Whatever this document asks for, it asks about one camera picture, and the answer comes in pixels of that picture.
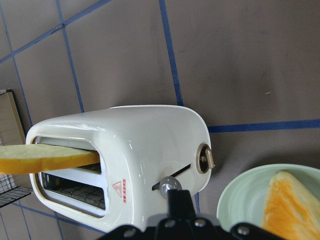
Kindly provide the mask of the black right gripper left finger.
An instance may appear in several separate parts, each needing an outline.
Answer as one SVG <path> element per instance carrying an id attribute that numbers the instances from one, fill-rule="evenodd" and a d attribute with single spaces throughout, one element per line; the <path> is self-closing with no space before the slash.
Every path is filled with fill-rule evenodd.
<path id="1" fill-rule="evenodd" d="M 179 209 L 177 200 L 180 190 L 167 192 L 167 213 L 158 213 L 151 216 L 147 223 L 153 229 L 153 240 L 177 240 L 179 233 Z"/>

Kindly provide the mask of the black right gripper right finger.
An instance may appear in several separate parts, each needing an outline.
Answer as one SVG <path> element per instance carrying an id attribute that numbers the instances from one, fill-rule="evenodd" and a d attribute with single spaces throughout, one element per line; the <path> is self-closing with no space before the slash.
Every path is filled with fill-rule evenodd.
<path id="1" fill-rule="evenodd" d="M 187 240 L 219 240 L 220 236 L 212 222 L 204 215 L 197 215 L 188 190 L 180 190 L 181 203 L 180 221 L 182 233 Z"/>

